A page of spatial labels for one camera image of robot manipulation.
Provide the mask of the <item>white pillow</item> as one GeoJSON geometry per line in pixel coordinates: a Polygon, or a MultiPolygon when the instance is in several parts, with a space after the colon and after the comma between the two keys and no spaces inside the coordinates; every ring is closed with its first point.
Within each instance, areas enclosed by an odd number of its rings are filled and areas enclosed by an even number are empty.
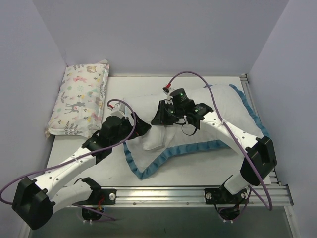
{"type": "MultiPolygon", "coordinates": [[[[145,96],[125,97],[137,116],[147,124],[154,119],[159,101],[166,98],[163,92],[145,96]]],[[[176,134],[176,126],[152,125],[145,135],[138,137],[144,151],[167,147],[176,134]]]]}

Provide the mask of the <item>blue houndstooth pillowcase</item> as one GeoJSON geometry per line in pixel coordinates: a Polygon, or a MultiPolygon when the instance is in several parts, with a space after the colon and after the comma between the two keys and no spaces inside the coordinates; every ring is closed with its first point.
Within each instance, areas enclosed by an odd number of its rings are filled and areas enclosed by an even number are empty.
{"type": "MultiPolygon", "coordinates": [[[[221,116],[246,131],[262,138],[270,136],[268,130],[256,116],[242,91],[235,85],[212,85],[210,88],[187,89],[189,99],[195,103],[205,103],[210,107],[217,106],[221,116]]],[[[198,130],[194,135],[194,127],[176,126],[176,134],[165,148],[144,151],[138,137],[123,144],[125,159],[131,171],[139,179],[152,176],[165,162],[176,155],[211,151],[226,148],[227,145],[215,136],[198,130]]]]}

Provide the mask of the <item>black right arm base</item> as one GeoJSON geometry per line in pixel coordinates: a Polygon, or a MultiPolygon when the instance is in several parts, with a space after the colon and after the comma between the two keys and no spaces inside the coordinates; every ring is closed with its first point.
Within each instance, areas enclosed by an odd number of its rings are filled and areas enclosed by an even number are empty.
{"type": "Polygon", "coordinates": [[[224,223],[233,223],[242,214],[249,203],[250,192],[246,189],[232,195],[224,187],[205,188],[205,203],[213,205],[224,223]]]}

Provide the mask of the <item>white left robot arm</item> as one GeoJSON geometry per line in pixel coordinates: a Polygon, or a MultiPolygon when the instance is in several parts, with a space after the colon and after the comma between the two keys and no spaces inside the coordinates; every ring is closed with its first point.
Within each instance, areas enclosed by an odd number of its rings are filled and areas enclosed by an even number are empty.
{"type": "Polygon", "coordinates": [[[34,179],[23,178],[18,183],[12,209],[32,230],[37,230],[64,207],[82,201],[98,202],[102,198],[101,186],[92,178],[82,178],[72,186],[67,184],[101,162],[121,141],[143,136],[150,129],[151,125],[139,117],[132,125],[127,117],[109,116],[102,128],[62,164],[34,179]]]}

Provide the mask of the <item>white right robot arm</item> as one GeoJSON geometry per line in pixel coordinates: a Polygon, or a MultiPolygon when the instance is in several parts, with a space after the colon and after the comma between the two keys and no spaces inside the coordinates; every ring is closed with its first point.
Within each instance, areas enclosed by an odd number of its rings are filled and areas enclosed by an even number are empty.
{"type": "Polygon", "coordinates": [[[189,99],[183,88],[171,92],[168,100],[160,100],[152,125],[173,125],[179,120],[215,136],[237,153],[244,155],[238,173],[221,186],[219,196],[226,203],[236,199],[238,192],[250,185],[258,186],[277,164],[273,141],[249,134],[225,119],[220,119],[215,108],[189,99]]]}

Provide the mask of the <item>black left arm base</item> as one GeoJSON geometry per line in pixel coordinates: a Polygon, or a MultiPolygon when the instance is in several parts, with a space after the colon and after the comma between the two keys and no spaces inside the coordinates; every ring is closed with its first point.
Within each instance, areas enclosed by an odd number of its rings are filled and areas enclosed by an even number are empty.
{"type": "Polygon", "coordinates": [[[87,200],[80,202],[82,206],[90,208],[82,208],[81,217],[89,223],[114,222],[116,218],[106,214],[105,205],[114,205],[115,200],[115,189],[93,191],[87,200]]]}

